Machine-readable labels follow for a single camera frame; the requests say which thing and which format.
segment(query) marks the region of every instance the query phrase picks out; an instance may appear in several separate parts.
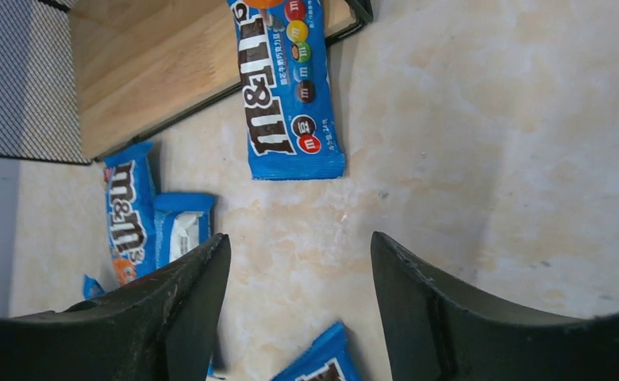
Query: orange peanut illustration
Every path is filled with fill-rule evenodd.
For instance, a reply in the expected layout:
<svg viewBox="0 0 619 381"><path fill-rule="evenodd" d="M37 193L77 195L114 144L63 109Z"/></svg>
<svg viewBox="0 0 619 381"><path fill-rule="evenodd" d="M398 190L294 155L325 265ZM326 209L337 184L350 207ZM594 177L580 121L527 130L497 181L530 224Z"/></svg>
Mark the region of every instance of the orange peanut illustration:
<svg viewBox="0 0 619 381"><path fill-rule="evenodd" d="M118 277L120 284L127 284L136 279L136 268L131 260L126 258L114 258L113 269Z"/></svg>

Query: blue object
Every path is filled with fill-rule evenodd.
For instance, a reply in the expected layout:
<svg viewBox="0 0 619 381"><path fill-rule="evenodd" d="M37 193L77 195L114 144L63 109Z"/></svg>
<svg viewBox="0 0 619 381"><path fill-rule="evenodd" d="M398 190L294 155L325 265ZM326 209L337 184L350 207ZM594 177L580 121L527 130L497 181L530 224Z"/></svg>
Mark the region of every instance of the blue object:
<svg viewBox="0 0 619 381"><path fill-rule="evenodd" d="M148 166L152 147L152 142L145 141L104 159L109 247L121 284L156 269L156 188Z"/></svg>
<svg viewBox="0 0 619 381"><path fill-rule="evenodd" d="M83 280L83 297L85 300L97 298L105 294L102 285L91 277L84 275Z"/></svg>
<svg viewBox="0 0 619 381"><path fill-rule="evenodd" d="M272 381L339 379L360 381L347 354L347 333L337 322L322 333L309 349Z"/></svg>
<svg viewBox="0 0 619 381"><path fill-rule="evenodd" d="M211 194L163 193L156 197L156 263L160 268L211 237Z"/></svg>
<svg viewBox="0 0 619 381"><path fill-rule="evenodd" d="M228 0L233 12L253 179L335 179L337 143L326 62L324 10L290 0L261 12Z"/></svg>
<svg viewBox="0 0 619 381"><path fill-rule="evenodd" d="M225 377L218 377L213 373L213 361L209 360L209 369L206 371L206 375L212 379L225 379Z"/></svg>

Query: brown m&m candy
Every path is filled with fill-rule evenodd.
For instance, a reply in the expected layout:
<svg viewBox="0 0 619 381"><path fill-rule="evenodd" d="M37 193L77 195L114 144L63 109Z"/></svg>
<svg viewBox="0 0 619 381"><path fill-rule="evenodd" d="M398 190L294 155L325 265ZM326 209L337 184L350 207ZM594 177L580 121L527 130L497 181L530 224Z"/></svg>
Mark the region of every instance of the brown m&m candy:
<svg viewBox="0 0 619 381"><path fill-rule="evenodd" d="M295 95L300 99L300 102L311 103L317 97L312 81L302 81L295 88Z"/></svg>

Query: green m&m candy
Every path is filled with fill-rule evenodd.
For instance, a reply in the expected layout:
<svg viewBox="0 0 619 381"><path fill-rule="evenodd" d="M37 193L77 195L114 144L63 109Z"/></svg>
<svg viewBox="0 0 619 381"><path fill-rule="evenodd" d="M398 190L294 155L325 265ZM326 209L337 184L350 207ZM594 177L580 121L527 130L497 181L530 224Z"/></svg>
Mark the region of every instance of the green m&m candy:
<svg viewBox="0 0 619 381"><path fill-rule="evenodd" d="M290 54L293 59L303 63L307 62L312 56L312 49L306 42L296 42L290 47Z"/></svg>

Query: orange m&m candy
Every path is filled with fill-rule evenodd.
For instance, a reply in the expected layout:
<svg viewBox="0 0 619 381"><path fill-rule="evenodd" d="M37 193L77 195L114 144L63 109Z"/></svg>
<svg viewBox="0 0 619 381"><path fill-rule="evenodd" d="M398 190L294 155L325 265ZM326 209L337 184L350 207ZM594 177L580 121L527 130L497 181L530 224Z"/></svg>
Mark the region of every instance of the orange m&m candy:
<svg viewBox="0 0 619 381"><path fill-rule="evenodd" d="M244 2L247 6L251 6L252 8L267 10L278 6L283 3L284 0L244 0Z"/></svg>

